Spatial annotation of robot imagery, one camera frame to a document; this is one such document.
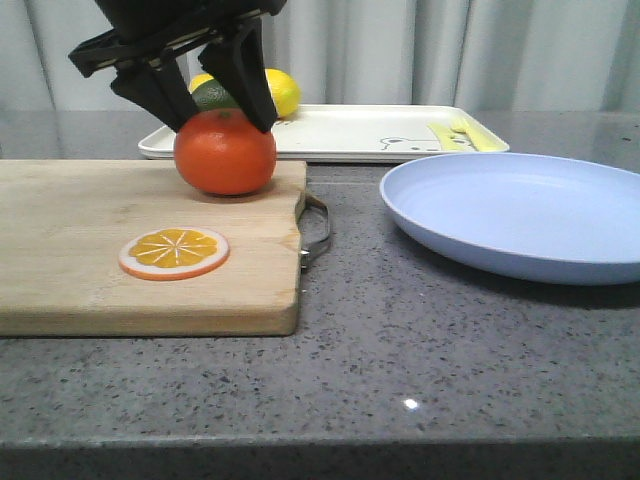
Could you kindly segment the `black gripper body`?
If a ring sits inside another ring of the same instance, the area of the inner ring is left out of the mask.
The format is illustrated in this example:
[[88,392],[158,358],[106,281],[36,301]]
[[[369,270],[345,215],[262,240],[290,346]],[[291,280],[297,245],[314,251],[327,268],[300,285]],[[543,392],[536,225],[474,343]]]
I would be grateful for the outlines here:
[[166,49],[197,44],[264,14],[280,13],[283,1],[99,1],[112,29],[81,42],[69,59],[88,78],[122,61],[154,58]]

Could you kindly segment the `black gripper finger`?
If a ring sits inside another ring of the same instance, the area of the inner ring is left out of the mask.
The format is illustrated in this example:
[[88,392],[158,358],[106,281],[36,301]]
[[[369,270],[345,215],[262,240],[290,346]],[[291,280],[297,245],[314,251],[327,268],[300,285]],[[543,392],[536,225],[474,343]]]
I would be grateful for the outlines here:
[[199,112],[176,62],[119,69],[112,91],[138,105],[174,132]]
[[260,23],[239,23],[219,31],[198,60],[258,130],[271,130],[278,114],[265,73]]

